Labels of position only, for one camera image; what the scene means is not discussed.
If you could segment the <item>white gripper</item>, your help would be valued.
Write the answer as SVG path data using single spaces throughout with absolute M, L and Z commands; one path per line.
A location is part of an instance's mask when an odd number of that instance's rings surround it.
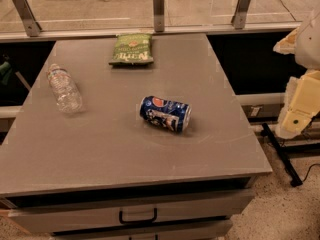
M 288 55 L 307 70 L 300 78 L 291 77 L 286 86 L 284 106 L 280 111 L 275 133 L 292 139 L 302 133 L 320 112 L 320 8 L 311 11 L 299 28 L 278 41 L 273 51 Z

